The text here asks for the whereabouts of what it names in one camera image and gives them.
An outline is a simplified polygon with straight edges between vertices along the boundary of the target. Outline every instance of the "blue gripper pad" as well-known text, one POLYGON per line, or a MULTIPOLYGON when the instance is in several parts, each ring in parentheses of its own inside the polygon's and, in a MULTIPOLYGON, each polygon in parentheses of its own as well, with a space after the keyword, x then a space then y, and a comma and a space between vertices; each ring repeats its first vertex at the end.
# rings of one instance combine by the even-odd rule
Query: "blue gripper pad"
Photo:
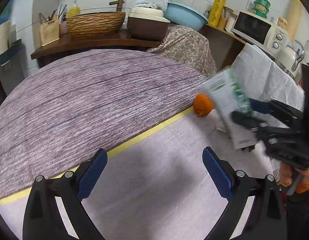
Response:
POLYGON ((261 102, 252 98, 249 98, 250 106, 253 111, 257 111, 262 114, 270 114, 270 108, 268 102, 261 102))
POLYGON ((104 167, 107 165, 107 161, 108 155, 104 149, 91 160, 89 167, 78 181, 77 198, 80 202, 82 199, 89 197, 104 167))
POLYGON ((212 178, 213 183, 216 185, 220 196, 226 198, 228 201, 231 201, 233 197, 232 182, 209 148, 204 149, 202 153, 202 161, 210 177, 212 178))

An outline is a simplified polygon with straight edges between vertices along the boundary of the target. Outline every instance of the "wooden shelf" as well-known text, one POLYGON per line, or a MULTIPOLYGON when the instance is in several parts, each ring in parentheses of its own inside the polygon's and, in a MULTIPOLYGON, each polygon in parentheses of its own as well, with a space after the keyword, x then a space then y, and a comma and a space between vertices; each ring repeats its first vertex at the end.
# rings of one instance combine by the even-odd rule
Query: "wooden shelf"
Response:
POLYGON ((210 27, 210 28, 214 28, 215 30, 220 31, 221 33, 223 33, 223 34, 225 34, 225 35, 228 35, 228 36, 230 36, 231 38, 234 38, 234 39, 236 39, 237 41, 240 41, 240 42, 243 43, 243 44, 246 44, 246 43, 247 43, 246 41, 244 41, 243 39, 237 37, 236 35, 233 35, 233 34, 227 32, 227 31, 221 30, 221 29, 219 29, 219 28, 217 28, 217 27, 215 27, 215 26, 212 26, 212 25, 210 25, 210 24, 206 24, 206 26, 208 26, 208 27, 210 27))
POLYGON ((31 54, 31 59, 48 56, 58 52, 65 52, 74 49, 85 49, 104 46, 133 46, 155 48, 161 44, 160 41, 144 41, 132 39, 127 30, 120 30, 117 33, 99 37, 78 37, 66 34, 59 40, 46 46, 41 46, 31 54))

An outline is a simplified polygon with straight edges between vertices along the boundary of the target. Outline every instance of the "person's hand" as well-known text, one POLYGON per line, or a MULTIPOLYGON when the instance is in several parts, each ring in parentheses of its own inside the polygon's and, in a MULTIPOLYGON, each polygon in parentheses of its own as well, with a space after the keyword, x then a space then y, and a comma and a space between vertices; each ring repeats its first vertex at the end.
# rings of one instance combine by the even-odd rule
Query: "person's hand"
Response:
MULTIPOLYGON (((295 168, 296 171, 300 172, 302 175, 304 175, 301 183, 304 185, 309 184, 309 168, 305 171, 299 170, 295 168)), ((290 186, 292 184, 292 170, 291 167, 286 163, 280 163, 280 182, 285 187, 290 186)))

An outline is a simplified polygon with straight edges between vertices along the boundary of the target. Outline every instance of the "faucet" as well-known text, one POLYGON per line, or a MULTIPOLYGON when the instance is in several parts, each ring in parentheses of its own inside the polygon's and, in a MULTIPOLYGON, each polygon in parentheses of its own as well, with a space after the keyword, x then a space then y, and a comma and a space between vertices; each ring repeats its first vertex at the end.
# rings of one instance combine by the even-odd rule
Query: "faucet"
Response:
POLYGON ((109 5, 117 5, 117 12, 120 12, 122 10, 122 5, 124 4, 124 0, 117 0, 114 2, 110 2, 109 5))
POLYGON ((304 50, 303 45, 301 44, 301 42, 300 42, 300 41, 297 41, 297 40, 295 40, 295 42, 296 42, 297 44, 299 44, 299 46, 301 46, 301 54, 300 54, 300 57, 298 57, 298 58, 295 60, 295 62, 293 63, 293 66, 292 66, 292 68, 291 68, 292 71, 295 71, 295 70, 297 69, 299 63, 300 63, 301 61, 303 61, 303 59, 304 59, 304 57, 305 57, 305 50, 304 50))

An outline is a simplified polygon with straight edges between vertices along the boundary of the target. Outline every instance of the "electric kettle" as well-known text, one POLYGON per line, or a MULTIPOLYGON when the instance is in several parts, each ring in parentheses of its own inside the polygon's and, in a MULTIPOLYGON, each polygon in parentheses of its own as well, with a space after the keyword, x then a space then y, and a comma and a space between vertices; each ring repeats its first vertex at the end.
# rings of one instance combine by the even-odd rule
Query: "electric kettle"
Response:
POLYGON ((305 50, 300 41, 295 40, 301 47, 301 52, 289 45, 285 46, 279 53, 276 59, 276 64, 293 79, 296 77, 299 69, 299 63, 305 57, 305 50))

